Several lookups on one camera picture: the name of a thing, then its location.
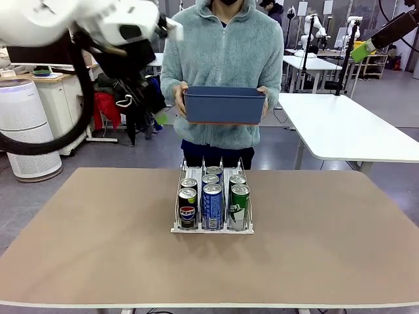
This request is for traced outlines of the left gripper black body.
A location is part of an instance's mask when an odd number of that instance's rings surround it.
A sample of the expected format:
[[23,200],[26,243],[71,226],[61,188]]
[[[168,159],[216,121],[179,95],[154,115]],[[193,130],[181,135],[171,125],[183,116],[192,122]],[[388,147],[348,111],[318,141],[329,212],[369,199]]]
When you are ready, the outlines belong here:
[[99,44],[94,59],[111,79],[135,77],[156,59],[149,40],[144,39],[121,46]]

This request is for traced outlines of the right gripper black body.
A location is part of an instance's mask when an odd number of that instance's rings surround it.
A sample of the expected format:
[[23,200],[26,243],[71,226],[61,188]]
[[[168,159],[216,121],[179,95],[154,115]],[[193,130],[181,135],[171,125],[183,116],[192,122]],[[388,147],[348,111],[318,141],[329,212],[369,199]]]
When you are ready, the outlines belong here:
[[401,13],[371,37],[376,49],[385,48],[418,27],[418,10]]

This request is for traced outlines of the person's right hand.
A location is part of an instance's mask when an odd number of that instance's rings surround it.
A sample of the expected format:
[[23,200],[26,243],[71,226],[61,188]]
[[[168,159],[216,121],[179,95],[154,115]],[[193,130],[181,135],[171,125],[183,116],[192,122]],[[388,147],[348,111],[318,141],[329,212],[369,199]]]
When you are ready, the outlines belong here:
[[172,88],[172,94],[175,100],[175,106],[179,114],[186,118],[186,107],[184,104],[184,94],[189,89],[188,84],[184,81],[181,81],[178,85],[175,85]]

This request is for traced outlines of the person's left hand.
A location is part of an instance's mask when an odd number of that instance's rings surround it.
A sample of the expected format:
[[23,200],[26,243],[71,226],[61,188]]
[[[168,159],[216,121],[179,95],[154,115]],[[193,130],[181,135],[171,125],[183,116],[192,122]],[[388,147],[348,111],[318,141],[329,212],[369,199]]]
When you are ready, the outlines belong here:
[[261,119],[263,120],[268,112],[269,109],[269,95],[268,95],[268,88],[266,86],[260,86],[257,88],[257,91],[259,93],[262,93],[264,95],[264,107],[262,111]]

